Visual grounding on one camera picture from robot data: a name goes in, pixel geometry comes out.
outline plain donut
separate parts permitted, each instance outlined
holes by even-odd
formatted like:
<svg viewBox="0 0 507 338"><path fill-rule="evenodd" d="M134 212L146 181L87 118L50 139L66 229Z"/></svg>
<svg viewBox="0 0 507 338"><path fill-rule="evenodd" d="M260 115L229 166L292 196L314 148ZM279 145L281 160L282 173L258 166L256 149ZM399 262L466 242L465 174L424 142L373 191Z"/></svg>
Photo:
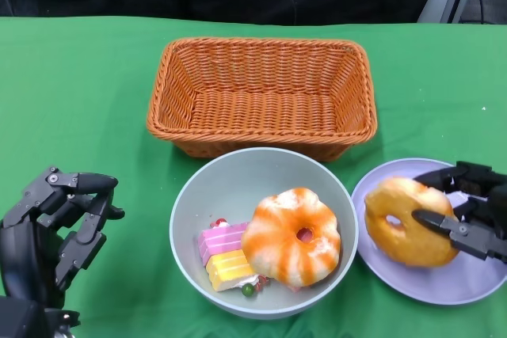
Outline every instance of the plain donut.
<svg viewBox="0 0 507 338"><path fill-rule="evenodd" d="M458 251L448 238L428 230L412 217L426 209L454 216L447 196L409 178L384 180L364 199L368 234L392 260L416 267L439 267L454 259ZM392 215L399 225L387 221Z"/></svg>

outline green candy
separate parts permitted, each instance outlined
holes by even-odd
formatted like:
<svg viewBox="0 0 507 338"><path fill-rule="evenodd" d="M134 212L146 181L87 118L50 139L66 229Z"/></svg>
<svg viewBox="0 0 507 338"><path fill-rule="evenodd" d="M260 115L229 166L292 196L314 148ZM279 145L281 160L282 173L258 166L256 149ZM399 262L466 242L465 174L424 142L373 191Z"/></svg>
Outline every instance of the green candy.
<svg viewBox="0 0 507 338"><path fill-rule="evenodd" d="M255 293L255 288L252 284L245 284L241 287L241 292L246 297L252 297Z"/></svg>

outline yellow cake slice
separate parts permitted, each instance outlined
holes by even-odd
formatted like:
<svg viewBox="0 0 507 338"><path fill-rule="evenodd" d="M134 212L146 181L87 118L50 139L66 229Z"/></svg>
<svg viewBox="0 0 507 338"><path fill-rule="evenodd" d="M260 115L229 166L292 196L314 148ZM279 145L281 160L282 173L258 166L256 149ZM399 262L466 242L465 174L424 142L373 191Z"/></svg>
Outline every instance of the yellow cake slice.
<svg viewBox="0 0 507 338"><path fill-rule="evenodd" d="M257 274L246 261L242 249L211 256L206 271L213 289L217 292L257 279Z"/></svg>

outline basket rim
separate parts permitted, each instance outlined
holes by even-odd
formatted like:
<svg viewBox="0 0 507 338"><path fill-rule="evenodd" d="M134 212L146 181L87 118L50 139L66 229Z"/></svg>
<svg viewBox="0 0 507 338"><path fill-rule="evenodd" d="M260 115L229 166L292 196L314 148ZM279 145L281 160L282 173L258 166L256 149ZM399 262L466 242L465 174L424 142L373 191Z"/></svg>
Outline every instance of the basket rim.
<svg viewBox="0 0 507 338"><path fill-rule="evenodd" d="M359 64L366 74L363 78L362 97L364 108L365 127L355 131L308 131L308 130L267 130L258 128L245 129L203 129L203 128L172 128L160 122L160 101L156 95L167 85L166 78L169 70L168 62L173 53L177 53L181 46L188 44L286 44L301 43L316 46L350 47L359 56ZM292 39L292 38L255 38L255 37L186 37L174 40L166 45L155 79L154 89L150 100L147 115L147 129L149 132L163 140L175 142L312 142L312 143L359 143L369 140L378 127L372 75L366 51L358 43L351 40L338 39Z"/></svg>

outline pink cake slice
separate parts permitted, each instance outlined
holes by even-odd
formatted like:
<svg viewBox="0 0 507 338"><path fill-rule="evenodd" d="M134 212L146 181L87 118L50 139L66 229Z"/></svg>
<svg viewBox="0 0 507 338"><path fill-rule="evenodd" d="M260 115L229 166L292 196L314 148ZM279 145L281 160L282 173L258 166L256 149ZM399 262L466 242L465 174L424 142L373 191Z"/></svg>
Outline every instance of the pink cake slice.
<svg viewBox="0 0 507 338"><path fill-rule="evenodd" d="M197 244L203 265L206 267L212 255L241 249L241 236L247 226L248 222L244 222L238 225L216 227L200 233Z"/></svg>

